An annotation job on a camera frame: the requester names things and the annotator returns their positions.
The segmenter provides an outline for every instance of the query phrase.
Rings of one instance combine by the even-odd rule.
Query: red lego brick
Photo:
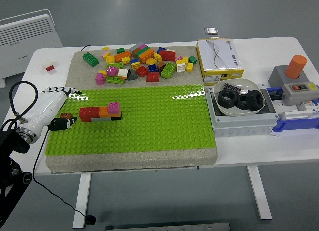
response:
[[[140,77],[144,77],[149,71],[146,67],[144,66],[140,66],[137,70],[136,70],[137,74]]]
[[[175,62],[176,52],[161,50],[159,52],[159,54],[160,54],[160,56],[162,57],[163,60]]]
[[[91,122],[91,118],[100,118],[100,107],[80,108],[79,117],[82,122]]]
[[[51,65],[50,67],[45,68],[48,72],[54,69],[54,66]]]
[[[149,72],[146,75],[147,82],[159,82],[159,73],[158,72]]]

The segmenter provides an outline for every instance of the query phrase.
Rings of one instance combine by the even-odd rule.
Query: power cord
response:
[[[81,211],[75,209],[71,204],[65,202],[60,196],[58,196],[57,194],[53,193],[53,192],[50,191],[45,185],[41,184],[40,182],[38,182],[38,181],[36,180],[35,174],[34,174],[34,172],[35,172],[35,167],[36,167],[36,164],[37,164],[38,159],[39,159],[39,157],[40,157],[40,154],[41,154],[41,151],[42,151],[42,148],[43,148],[43,146],[44,146],[44,143],[45,143],[45,140],[46,140],[46,137],[47,137],[48,133],[49,133],[49,130],[48,130],[48,131],[46,132],[46,134],[45,134],[45,137],[44,137],[43,143],[42,143],[42,145],[41,145],[40,151],[39,151],[38,156],[37,156],[37,158],[36,158],[36,160],[35,160],[35,163],[34,163],[34,167],[33,167],[33,171],[32,171],[32,175],[33,175],[34,181],[35,181],[37,184],[39,184],[40,186],[42,186],[44,189],[46,189],[50,194],[52,194],[52,195],[58,197],[63,203],[65,203],[66,205],[70,206],[74,211],[77,211],[77,212],[79,212],[81,215],[83,215],[83,216],[85,217],[85,219],[86,219],[86,222],[85,222],[86,224],[88,224],[88,225],[94,225],[94,224],[95,224],[95,221],[96,221],[96,218],[95,218],[94,216],[83,214]]]

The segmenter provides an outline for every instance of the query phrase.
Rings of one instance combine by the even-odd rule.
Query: hex nut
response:
[[[218,94],[218,104],[224,108],[232,108],[237,104],[238,93],[232,89],[224,89]]]
[[[240,94],[238,96],[238,102],[236,104],[236,107],[238,107],[241,110],[247,110],[246,94]]]
[[[247,108],[252,111],[257,111],[263,107],[263,95],[258,90],[250,90],[246,94]]]

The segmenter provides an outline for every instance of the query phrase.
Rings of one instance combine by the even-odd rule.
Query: yellow box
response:
[[[197,54],[204,85],[241,78],[244,72],[231,38],[200,39]]]

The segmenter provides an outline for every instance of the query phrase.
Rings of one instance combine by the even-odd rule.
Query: blue lego brick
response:
[[[149,68],[150,72],[158,72],[159,71],[156,64],[148,65],[148,68]]]
[[[138,59],[138,58],[131,59],[131,64],[132,64],[132,63],[137,63],[138,61],[139,61],[139,59]]]
[[[160,51],[161,51],[161,50],[164,50],[164,51],[166,51],[166,50],[167,50],[167,48],[162,48],[162,47],[159,47],[159,49],[158,49],[158,51],[157,51],[156,53],[160,54]]]

